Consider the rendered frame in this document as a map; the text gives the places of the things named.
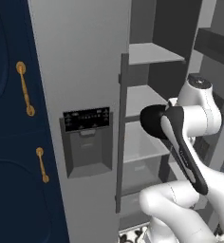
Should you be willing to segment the navy cupboard door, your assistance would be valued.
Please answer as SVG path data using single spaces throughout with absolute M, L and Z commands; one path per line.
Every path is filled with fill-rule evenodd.
M 30 104 L 27 114 L 21 78 L 16 63 L 26 65 L 24 74 Z M 0 138 L 41 133 L 50 137 L 28 0 L 0 0 Z
M 69 243 L 56 163 L 41 133 L 0 139 L 0 243 Z

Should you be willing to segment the grey fridge shelf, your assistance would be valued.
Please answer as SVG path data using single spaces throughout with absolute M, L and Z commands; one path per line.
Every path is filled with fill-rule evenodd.
M 148 135 L 138 121 L 125 125 L 123 161 L 160 157 L 169 153 L 161 140 Z
M 131 44 L 129 65 L 143 65 L 163 62 L 183 61 L 178 54 L 153 43 Z
M 127 88 L 126 120 L 136 121 L 141 110 L 152 104 L 167 104 L 167 102 L 149 85 L 131 86 Z

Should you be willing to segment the grey fridge door with dispenser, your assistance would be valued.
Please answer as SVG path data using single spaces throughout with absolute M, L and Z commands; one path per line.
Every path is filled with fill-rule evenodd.
M 28 0 L 71 243 L 117 243 L 116 180 L 121 56 L 128 49 L 130 0 Z M 108 106 L 112 169 L 69 178 L 60 118 Z

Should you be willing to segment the open grey fridge door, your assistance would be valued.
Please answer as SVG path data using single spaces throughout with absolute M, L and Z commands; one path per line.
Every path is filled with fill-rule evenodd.
M 224 0 L 203 0 L 189 74 L 213 84 L 222 114 L 220 131 L 197 138 L 196 152 L 205 165 L 224 172 Z

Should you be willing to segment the clear fridge drawer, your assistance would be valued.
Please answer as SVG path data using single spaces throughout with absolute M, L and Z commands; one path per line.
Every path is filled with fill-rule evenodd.
M 160 182 L 160 166 L 168 161 L 169 156 L 156 156 L 126 162 L 123 165 L 121 194 L 134 194 L 141 189 Z

